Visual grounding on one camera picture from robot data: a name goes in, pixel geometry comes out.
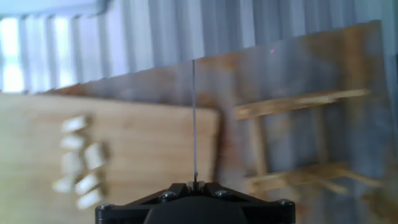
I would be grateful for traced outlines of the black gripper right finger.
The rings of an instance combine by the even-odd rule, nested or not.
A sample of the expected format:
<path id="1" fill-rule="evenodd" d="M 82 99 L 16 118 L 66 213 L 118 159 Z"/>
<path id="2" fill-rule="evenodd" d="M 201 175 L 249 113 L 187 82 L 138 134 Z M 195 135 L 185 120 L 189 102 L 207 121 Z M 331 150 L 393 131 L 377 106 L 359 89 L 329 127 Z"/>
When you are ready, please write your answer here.
<path id="1" fill-rule="evenodd" d="M 195 184 L 200 217 L 207 223 L 295 223 L 295 203 L 287 199 L 273 202 L 229 189 L 217 182 Z"/>

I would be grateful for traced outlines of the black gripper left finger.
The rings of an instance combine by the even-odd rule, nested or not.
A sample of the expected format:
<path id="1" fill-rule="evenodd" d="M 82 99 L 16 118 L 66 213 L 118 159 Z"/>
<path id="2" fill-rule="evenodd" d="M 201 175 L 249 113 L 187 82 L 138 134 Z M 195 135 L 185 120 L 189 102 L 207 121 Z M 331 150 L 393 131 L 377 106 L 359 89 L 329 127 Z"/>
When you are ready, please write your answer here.
<path id="1" fill-rule="evenodd" d="M 124 223 L 128 220 L 132 220 L 133 223 L 144 223 L 150 210 L 156 205 L 192 196 L 194 190 L 195 188 L 187 184 L 177 183 L 125 205 L 112 203 L 98 205 L 95 208 L 95 224 Z"/>

